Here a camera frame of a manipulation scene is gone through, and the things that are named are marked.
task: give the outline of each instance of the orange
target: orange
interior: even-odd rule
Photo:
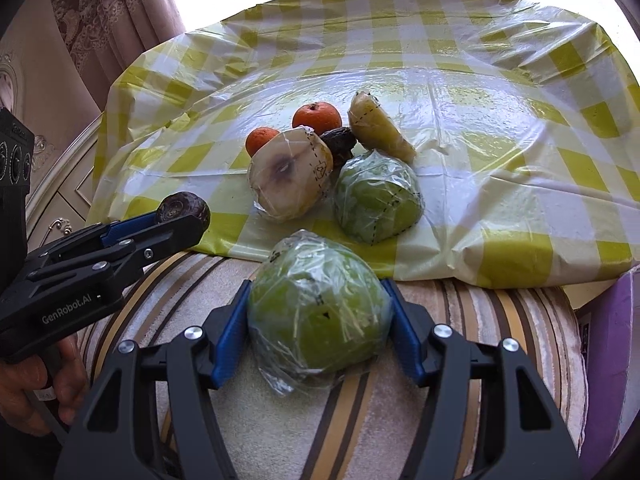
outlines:
[[[294,128],[297,126],[309,126],[313,128],[317,136],[321,136],[329,130],[340,128],[342,126],[342,118],[340,117],[340,112],[333,105],[320,101],[298,108],[296,113],[293,114],[291,125]]]
[[[247,136],[246,141],[244,142],[246,152],[249,156],[254,156],[261,147],[279,133],[280,132],[278,130],[274,130],[268,126],[260,126],[259,128],[256,128]]]

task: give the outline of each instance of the metal screw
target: metal screw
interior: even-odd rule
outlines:
[[[433,327],[433,333],[438,337],[446,339],[447,337],[451,337],[453,330],[449,325],[436,325]]]
[[[508,337],[502,342],[502,348],[508,352],[515,352],[520,348],[520,345],[514,338]]]
[[[136,344],[131,339],[125,339],[118,345],[118,352],[121,354],[128,354],[129,352],[133,352],[135,347]]]
[[[194,340],[202,337],[202,329],[199,326],[190,326],[184,331],[184,336],[187,339]]]

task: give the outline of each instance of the striped cushion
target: striped cushion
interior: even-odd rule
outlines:
[[[126,306],[81,334],[93,379],[122,339],[142,346],[170,341],[227,304],[258,264],[180,253],[145,269],[126,291]],[[408,301],[423,304],[436,322],[468,339],[521,342],[549,387],[576,446],[582,443],[587,384],[577,323],[559,288],[484,290],[457,280],[399,284]],[[276,396],[251,351],[218,392],[218,423],[241,480],[397,480],[415,436],[426,391],[401,373],[390,346],[351,369],[344,380],[311,394]],[[158,387],[162,440],[175,448],[166,385]],[[476,444],[479,382],[470,386],[458,476],[470,472]]]

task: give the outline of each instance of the checkered tablecloth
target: checkered tablecloth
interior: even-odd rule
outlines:
[[[257,215],[244,140],[316,100],[346,122],[376,94],[418,151],[419,224],[351,242],[330,201]],[[612,278],[640,259],[640,88],[596,23],[524,0],[277,0],[143,54],[114,83],[98,134],[90,222],[189,190],[199,250],[262,260],[299,228],[380,276],[487,287]]]

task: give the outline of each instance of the curtain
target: curtain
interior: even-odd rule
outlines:
[[[184,32],[175,0],[51,0],[51,5],[71,59],[101,110],[127,66]]]

